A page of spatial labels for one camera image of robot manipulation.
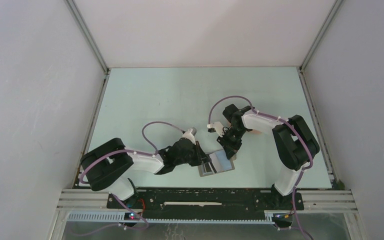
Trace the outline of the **white credit card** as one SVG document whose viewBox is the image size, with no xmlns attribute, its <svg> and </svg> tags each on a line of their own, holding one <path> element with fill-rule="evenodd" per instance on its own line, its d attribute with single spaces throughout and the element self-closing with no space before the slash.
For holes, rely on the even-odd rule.
<svg viewBox="0 0 384 240">
<path fill-rule="evenodd" d="M 209 154 L 209 158 L 210 158 L 209 165 L 211 166 L 214 172 L 219 172 L 223 169 L 218 155 L 219 155 L 218 151 L 215 151 Z"/>
</svg>

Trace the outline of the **black credit card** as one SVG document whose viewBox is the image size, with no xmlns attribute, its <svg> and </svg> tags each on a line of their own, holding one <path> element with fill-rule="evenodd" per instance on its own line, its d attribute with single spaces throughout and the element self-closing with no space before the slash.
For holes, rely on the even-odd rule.
<svg viewBox="0 0 384 240">
<path fill-rule="evenodd" d="M 205 163 L 202 165 L 202 175 L 203 176 L 213 175 L 213 174 L 215 174 L 215 172 L 209 163 Z"/>
</svg>

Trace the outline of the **grey card holder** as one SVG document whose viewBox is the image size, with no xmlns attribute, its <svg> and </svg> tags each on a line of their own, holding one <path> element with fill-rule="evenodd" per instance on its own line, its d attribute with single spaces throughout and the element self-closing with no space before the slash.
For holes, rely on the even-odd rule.
<svg viewBox="0 0 384 240">
<path fill-rule="evenodd" d="M 218 153 L 219 153 L 218 158 L 219 158 L 220 163 L 221 163 L 221 165 L 222 165 L 222 170 L 220 170 L 220 171 L 216 171 L 215 174 L 221 174 L 221 173 L 228 172 L 228 171 L 232 171 L 232 170 L 235 169 L 233 160 L 227 158 L 227 155 L 226 155 L 226 153 L 225 153 L 224 150 L 217 150 L 217 151 L 215 151 L 215 152 L 218 152 Z M 199 166 L 198 166 L 199 175 L 200 175 L 201 177 L 207 177 L 207 176 L 210 176 L 210 175 L 203 175 L 203 174 L 202 174 L 202 166 L 203 166 L 203 165 L 199 165 Z"/>
</svg>

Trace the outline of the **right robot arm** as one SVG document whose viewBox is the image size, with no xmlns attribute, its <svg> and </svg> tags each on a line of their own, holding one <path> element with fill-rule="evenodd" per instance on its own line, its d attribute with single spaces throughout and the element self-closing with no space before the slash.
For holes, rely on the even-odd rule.
<svg viewBox="0 0 384 240">
<path fill-rule="evenodd" d="M 209 123 L 207 128 L 218 134 L 217 142 L 228 159 L 239 151 L 245 133 L 258 131 L 272 134 L 283 166 L 272 186 L 270 201 L 275 208 L 284 209 L 291 202 L 290 194 L 301 179 L 301 173 L 312 166 L 315 155 L 320 151 L 320 146 L 306 121 L 300 115 L 285 120 L 262 113 L 250 105 L 239 109 L 231 104 L 222 114 L 229 126 L 217 121 Z"/>
</svg>

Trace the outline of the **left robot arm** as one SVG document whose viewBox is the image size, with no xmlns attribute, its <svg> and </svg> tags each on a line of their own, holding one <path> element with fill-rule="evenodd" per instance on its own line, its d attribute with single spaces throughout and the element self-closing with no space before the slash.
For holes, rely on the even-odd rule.
<svg viewBox="0 0 384 240">
<path fill-rule="evenodd" d="M 125 208 L 133 208 L 138 202 L 138 194 L 133 181 L 124 177 L 126 171 L 164 175 L 180 165 L 197 167 L 210 161 L 198 141 L 185 137 L 156 153 L 129 149 L 120 138 L 113 138 L 81 158 L 83 172 L 79 182 L 88 184 L 95 192 L 111 193 Z"/>
</svg>

